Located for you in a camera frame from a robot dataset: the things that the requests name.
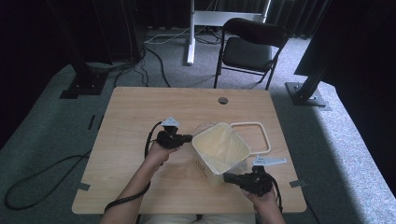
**chair backrest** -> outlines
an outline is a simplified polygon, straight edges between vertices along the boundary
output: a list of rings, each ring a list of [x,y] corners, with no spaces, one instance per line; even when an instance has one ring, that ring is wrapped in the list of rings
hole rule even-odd
[[[251,43],[270,45],[280,49],[283,49],[289,40],[288,32],[281,26],[241,18],[226,21],[223,26],[223,36],[225,32],[238,35]]]

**person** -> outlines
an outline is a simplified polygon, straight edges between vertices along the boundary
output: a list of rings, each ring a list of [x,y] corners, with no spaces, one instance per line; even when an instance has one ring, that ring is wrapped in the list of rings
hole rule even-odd
[[[126,198],[131,195],[136,195],[142,192],[142,190],[146,188],[147,184],[154,176],[155,172],[157,172],[160,169],[160,167],[164,162],[168,161],[169,155],[177,150],[178,148],[165,149],[161,147],[157,142],[153,141],[147,157],[142,162],[142,164],[137,169],[137,171],[134,173],[133,177],[131,178],[131,180],[129,181],[129,183],[127,184],[127,186],[121,192],[121,194],[117,199]],[[252,201],[255,211],[258,212],[262,218],[262,223],[269,223],[269,224],[285,223],[282,214],[277,206],[274,188],[272,188],[270,192],[264,194],[262,197],[258,197],[257,195],[247,192],[245,190],[242,190],[242,193],[249,200]],[[140,196],[135,200],[129,201],[127,203],[121,203],[116,206],[112,206],[108,208],[108,210],[106,210],[104,215],[102,216],[100,223],[101,224],[107,224],[107,223],[135,224],[138,217],[140,205],[143,201],[143,197],[144,196]],[[164,221],[162,217],[155,219],[156,218],[155,216],[156,215],[153,215],[150,218],[148,218],[148,220],[146,220],[147,222],[145,220],[140,220],[140,223],[142,222],[158,223],[155,220]],[[223,220],[222,218],[227,218],[225,216],[220,217],[220,219],[217,219],[217,217],[214,217],[214,215],[208,216],[208,218],[206,218],[206,216],[203,216],[202,219],[197,220],[196,222],[194,222],[196,220],[196,216],[180,215],[180,216],[176,216],[176,218],[178,218],[178,221],[170,221],[166,223],[231,223],[229,221],[216,221],[216,220]]]

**container handle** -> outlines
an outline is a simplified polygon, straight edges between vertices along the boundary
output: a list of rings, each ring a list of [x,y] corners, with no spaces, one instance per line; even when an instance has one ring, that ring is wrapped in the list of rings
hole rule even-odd
[[[250,155],[258,155],[258,154],[264,154],[268,153],[271,151],[271,144],[270,141],[268,140],[267,132],[264,129],[264,126],[260,122],[237,122],[237,123],[232,123],[230,124],[230,127],[233,126],[242,126],[242,125],[259,125],[260,128],[262,129],[262,134],[264,135],[265,142],[267,143],[268,149],[265,151],[260,151],[260,152],[250,152]]]

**small round object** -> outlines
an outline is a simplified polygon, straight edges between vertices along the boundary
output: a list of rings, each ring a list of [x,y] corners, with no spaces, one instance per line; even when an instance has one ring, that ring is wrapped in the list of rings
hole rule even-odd
[[[225,97],[220,97],[220,98],[219,98],[219,103],[220,103],[221,105],[227,105],[227,104],[228,104],[228,99],[225,98]]]

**light wood tabletop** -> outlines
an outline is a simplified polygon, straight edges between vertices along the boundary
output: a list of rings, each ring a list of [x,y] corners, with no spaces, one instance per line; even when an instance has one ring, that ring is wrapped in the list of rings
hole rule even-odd
[[[226,97],[228,103],[219,103]],[[280,188],[284,212],[298,213],[306,208],[301,188],[292,188],[297,174],[268,91],[192,88],[118,87],[108,104],[81,184],[73,203],[76,214],[103,214],[144,160],[149,132],[159,121],[174,117],[180,124],[179,134],[192,134],[208,122],[260,122],[271,144],[269,158],[287,162],[265,166]],[[252,151],[263,151],[267,145],[257,127],[235,127]],[[160,125],[157,132],[163,130]],[[141,214],[213,214],[254,213],[252,203],[234,184],[210,187],[194,165],[188,143],[171,154],[151,180],[144,196]],[[247,164],[254,159],[249,157]]]

